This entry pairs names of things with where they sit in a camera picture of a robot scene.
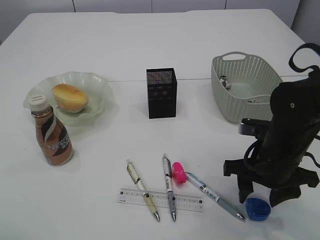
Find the pink sharpener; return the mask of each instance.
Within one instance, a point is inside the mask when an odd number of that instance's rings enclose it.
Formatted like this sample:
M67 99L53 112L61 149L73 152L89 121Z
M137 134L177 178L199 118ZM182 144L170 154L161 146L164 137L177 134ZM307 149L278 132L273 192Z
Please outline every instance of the pink sharpener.
M172 172L172 178L177 185L184 184L187 181L184 168L182 167L180 162L175 162L172 164L171 172Z

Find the blue plastic lid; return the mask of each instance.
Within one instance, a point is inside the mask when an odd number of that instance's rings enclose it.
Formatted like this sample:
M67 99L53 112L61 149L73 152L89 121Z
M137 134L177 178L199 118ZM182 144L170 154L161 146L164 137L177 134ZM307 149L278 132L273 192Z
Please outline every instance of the blue plastic lid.
M266 201L259 198L248 198L245 203L249 219L253 221L264 221L271 213L271 207Z

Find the ballpoint pen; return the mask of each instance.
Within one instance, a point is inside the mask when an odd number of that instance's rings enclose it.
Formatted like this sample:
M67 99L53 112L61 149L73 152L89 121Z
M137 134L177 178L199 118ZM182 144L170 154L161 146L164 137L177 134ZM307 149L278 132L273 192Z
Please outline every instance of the ballpoint pen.
M246 218L244 215L239 212L234 206L232 206L230 203L225 201L222 197L220 197L218 194L216 194L213 190L207 187L205 183L203 183L199 178L197 178L195 175L193 175L190 172L185 172L187 180L192 183L194 186L196 186L198 189L200 189L203 193L205 193L209 198L211 198L213 201L215 201L220 207L222 207L224 210L229 212L232 216L235 218L245 222Z
M171 184L171 163L167 156L164 154L162 157L163 163L163 170L164 170L164 181L166 192L168 194L168 202L169 202L169 210L171 213L171 217L173 221L176 221L176 202L175 202L175 195Z
M154 218L160 222L160 216L159 216L159 212L157 210L157 207L154 203L154 201L151 198L151 195L149 195L148 190L146 189L144 183L142 182L141 178L139 177L134 165L132 164L132 162L130 160L127 160L127 167L126 170L128 171L130 177L132 178L134 184L137 185L138 189L145 191L145 193L143 194L143 199L145 201L145 203L148 205L150 212L152 213L152 215L154 216Z

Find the transparent ruler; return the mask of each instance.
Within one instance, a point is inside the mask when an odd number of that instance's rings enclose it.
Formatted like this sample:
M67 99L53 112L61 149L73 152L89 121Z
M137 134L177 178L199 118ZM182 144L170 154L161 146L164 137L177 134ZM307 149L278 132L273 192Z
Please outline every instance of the transparent ruler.
M117 203L134 204L147 206L144 200L146 191L121 188L118 194ZM159 208L169 208L168 195L166 192L148 191L154 204ZM175 207L177 210L187 210L193 212L203 212L203 199L200 196L174 194Z

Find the plastic basket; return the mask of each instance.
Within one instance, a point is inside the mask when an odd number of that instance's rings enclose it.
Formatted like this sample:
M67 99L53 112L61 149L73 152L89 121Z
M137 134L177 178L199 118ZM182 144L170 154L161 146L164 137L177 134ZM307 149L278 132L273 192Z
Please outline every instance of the plastic basket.
M229 55L242 55L244 58L224 59ZM226 76L231 82L230 89L225 89L220 83L221 76ZM280 76L259 56L233 51L212 60L213 95L222 114L230 122L239 123L243 118L270 120L270 96L280 83Z

